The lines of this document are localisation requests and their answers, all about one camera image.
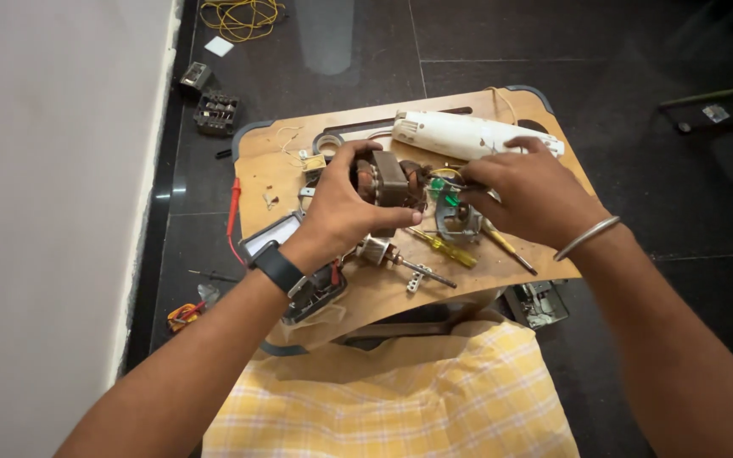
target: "motor shaft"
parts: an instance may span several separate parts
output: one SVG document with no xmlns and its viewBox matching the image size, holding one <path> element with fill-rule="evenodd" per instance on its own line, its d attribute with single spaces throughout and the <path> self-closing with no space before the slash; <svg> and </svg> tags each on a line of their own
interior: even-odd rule
<svg viewBox="0 0 733 458">
<path fill-rule="evenodd" d="M 414 265 L 414 264 L 406 261 L 405 259 L 401 261 L 401 264 L 402 265 L 405 265 L 406 267 L 409 267 L 410 269 L 412 269 L 415 272 L 418 272 L 420 275 L 427 276 L 430 279 L 435 279 L 435 280 L 439 281 L 440 283 L 442 283 L 443 285 L 449 286 L 451 288 L 456 288 L 457 287 L 457 284 L 454 283 L 453 281 L 451 281 L 450 279 L 445 279 L 442 276 L 438 276 L 437 274 L 434 274 L 434 273 L 432 273 L 430 271 L 427 271 L 426 269 L 423 269 L 419 265 Z"/>
</svg>

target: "black smartwatch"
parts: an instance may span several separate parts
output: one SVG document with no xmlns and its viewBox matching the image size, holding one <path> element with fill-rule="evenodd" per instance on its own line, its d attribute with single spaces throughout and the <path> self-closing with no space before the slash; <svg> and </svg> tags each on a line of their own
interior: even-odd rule
<svg viewBox="0 0 733 458">
<path fill-rule="evenodd" d="M 280 253 L 279 242 L 276 240 L 269 241 L 257 251 L 249 266 L 262 271 L 293 302 L 301 303 L 308 292 L 313 293 L 313 284 L 308 282 L 308 278 L 298 267 Z"/>
</svg>

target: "yellow checkered cloth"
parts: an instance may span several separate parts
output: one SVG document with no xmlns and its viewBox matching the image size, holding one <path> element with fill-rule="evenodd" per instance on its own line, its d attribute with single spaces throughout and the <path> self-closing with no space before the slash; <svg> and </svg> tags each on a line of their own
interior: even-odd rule
<svg viewBox="0 0 733 458">
<path fill-rule="evenodd" d="M 578 456 L 533 331 L 472 321 L 251 361 L 203 441 L 203 457 L 442 455 Z"/>
</svg>

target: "white plastic housing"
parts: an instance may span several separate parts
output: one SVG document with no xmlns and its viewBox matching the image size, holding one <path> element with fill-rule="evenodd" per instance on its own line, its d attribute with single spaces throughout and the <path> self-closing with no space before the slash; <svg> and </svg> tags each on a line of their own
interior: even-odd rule
<svg viewBox="0 0 733 458">
<path fill-rule="evenodd" d="M 495 120 L 444 112 L 399 112 L 392 138 L 412 146 L 471 161 L 496 152 L 527 152 L 505 148 L 504 143 L 521 135 L 541 139 L 553 156 L 565 154 L 565 142 L 553 135 Z"/>
</svg>

